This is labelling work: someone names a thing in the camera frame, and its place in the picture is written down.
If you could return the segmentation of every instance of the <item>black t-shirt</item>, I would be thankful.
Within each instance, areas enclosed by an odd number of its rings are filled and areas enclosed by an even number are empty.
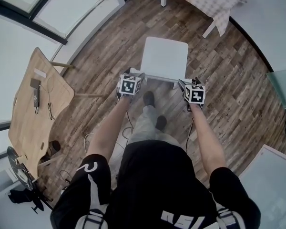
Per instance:
[[[211,228],[218,228],[214,200],[226,208],[222,208],[224,217],[234,211],[246,228],[260,224],[258,207],[230,169],[213,171],[209,191],[196,179],[191,159],[180,147],[148,140],[126,147],[112,193],[106,159],[86,157],[53,209],[54,228],[75,228],[78,219],[89,213],[88,174],[97,185],[100,204],[109,203],[103,216],[109,228],[203,229],[212,224]]]

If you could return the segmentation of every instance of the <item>white logo print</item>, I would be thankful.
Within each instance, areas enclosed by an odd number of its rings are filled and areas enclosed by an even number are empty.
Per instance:
[[[86,172],[92,172],[92,171],[95,171],[97,169],[97,163],[96,162],[93,163],[93,168],[92,169],[89,169],[89,165],[88,164],[84,164],[83,166],[79,167],[76,171],[78,171],[78,170],[80,170],[82,168],[84,168],[84,170]]]

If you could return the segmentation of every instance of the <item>wooden floor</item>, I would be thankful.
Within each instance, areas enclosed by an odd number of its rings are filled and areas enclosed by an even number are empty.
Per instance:
[[[286,111],[266,77],[265,64],[231,23],[222,37],[215,29],[203,39],[202,34],[210,24],[209,17],[184,0],[168,0],[165,8],[159,0],[129,0],[87,43],[73,62],[76,70],[68,70],[64,78],[77,93],[109,96],[74,100],[56,118],[51,138],[60,142],[64,159],[41,168],[38,181],[41,189],[46,187],[44,194],[54,199],[52,205],[67,185],[60,171],[71,176],[75,173],[85,156],[85,136],[97,130],[115,106],[119,73],[129,67],[140,69],[148,36],[188,43],[186,78],[197,76],[206,85],[204,113],[236,174],[245,169],[263,144],[286,154]],[[165,132],[185,149],[192,117],[186,111],[181,91],[171,90],[168,83],[149,80],[148,85],[142,86],[129,110],[132,123],[142,113],[141,96],[147,89],[154,91],[156,107],[168,120]],[[122,130],[128,126],[125,117]],[[91,137],[87,136],[87,146]],[[196,137],[193,128],[188,155],[196,176],[207,186]],[[126,139],[119,137],[118,143],[125,146]],[[113,187],[122,154],[123,149],[116,145],[110,160]],[[65,172],[61,175],[70,180]]]

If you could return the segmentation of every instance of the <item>gray pants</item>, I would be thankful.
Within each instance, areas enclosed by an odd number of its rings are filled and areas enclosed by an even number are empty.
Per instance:
[[[156,109],[151,105],[145,106],[143,113],[139,116],[135,124],[133,135],[130,137],[128,144],[145,140],[160,140],[175,146],[180,146],[175,138],[155,128],[157,118],[158,114]]]

